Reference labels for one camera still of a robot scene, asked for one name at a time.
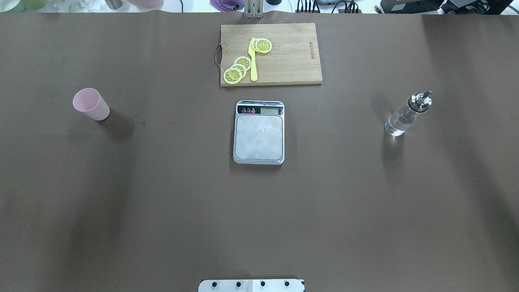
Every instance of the yellow knife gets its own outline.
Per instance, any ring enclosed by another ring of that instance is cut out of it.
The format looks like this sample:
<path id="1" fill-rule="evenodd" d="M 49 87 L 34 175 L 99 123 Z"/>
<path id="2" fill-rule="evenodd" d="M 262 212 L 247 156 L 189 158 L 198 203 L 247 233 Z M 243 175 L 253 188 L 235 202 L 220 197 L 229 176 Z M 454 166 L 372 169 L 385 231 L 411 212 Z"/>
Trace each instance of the yellow knife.
<path id="1" fill-rule="evenodd" d="M 251 55 L 251 81 L 258 80 L 258 71 L 256 70 L 256 51 L 252 48 L 255 40 L 256 38 L 253 37 L 249 43 L 249 55 Z"/>

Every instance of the stain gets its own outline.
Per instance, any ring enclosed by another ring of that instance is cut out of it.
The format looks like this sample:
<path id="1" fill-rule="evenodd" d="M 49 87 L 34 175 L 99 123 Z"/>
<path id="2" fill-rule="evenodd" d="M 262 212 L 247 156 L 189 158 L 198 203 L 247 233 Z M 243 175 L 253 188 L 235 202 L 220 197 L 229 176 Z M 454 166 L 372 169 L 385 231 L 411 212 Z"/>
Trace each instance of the stain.
<path id="1" fill-rule="evenodd" d="M 166 120 L 166 119 L 163 119 L 163 121 L 166 122 L 166 123 L 168 123 L 168 124 L 170 124 L 170 125 L 173 125 L 173 126 L 182 126 L 182 124 L 178 124 L 178 123 L 170 122 L 170 121 L 168 121 L 168 120 Z"/>

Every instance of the power strip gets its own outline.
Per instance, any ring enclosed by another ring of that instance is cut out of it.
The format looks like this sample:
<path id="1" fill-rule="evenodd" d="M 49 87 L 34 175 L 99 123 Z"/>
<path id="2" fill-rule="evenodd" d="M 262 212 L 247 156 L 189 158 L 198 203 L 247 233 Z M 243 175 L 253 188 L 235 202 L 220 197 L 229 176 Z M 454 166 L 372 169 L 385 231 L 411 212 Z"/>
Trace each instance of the power strip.
<path id="1" fill-rule="evenodd" d="M 339 13 L 344 13 L 344 10 L 345 9 L 339 9 Z M 358 13 L 348 13 L 348 14 L 361 14 L 362 11 L 359 9 L 359 12 Z"/>

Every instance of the purple cloth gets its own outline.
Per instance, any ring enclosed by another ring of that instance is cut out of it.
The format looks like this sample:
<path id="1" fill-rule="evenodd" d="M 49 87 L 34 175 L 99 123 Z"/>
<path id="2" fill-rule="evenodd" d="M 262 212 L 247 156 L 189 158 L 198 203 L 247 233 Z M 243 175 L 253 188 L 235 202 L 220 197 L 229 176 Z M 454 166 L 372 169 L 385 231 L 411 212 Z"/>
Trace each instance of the purple cloth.
<path id="1" fill-rule="evenodd" d="M 236 6 L 243 6 L 245 0 L 210 0 L 211 5 L 220 11 L 233 11 Z"/>

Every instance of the green cup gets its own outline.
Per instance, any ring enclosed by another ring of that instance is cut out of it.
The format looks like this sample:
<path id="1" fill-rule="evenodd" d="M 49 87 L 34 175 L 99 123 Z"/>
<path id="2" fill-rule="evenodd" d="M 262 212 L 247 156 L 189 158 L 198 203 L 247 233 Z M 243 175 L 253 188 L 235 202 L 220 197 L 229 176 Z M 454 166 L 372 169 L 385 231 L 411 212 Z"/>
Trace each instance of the green cup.
<path id="1" fill-rule="evenodd" d="M 0 12 L 24 12 L 25 2 L 23 0 L 0 1 Z"/>
<path id="2" fill-rule="evenodd" d="M 24 0 L 27 7 L 32 10 L 42 9 L 47 5 L 48 0 Z"/>

